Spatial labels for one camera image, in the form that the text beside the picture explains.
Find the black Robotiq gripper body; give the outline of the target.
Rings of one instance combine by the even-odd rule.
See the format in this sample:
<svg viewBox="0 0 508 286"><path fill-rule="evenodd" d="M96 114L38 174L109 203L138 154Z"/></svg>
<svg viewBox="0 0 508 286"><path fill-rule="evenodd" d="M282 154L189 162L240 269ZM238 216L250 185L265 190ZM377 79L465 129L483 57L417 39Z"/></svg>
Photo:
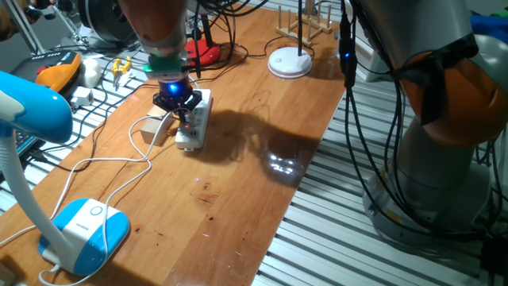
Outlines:
<svg viewBox="0 0 508 286"><path fill-rule="evenodd" d="M202 93L192 88L188 78L158 84L160 91L153 96L153 103L163 110L193 110L202 101Z"/></svg>

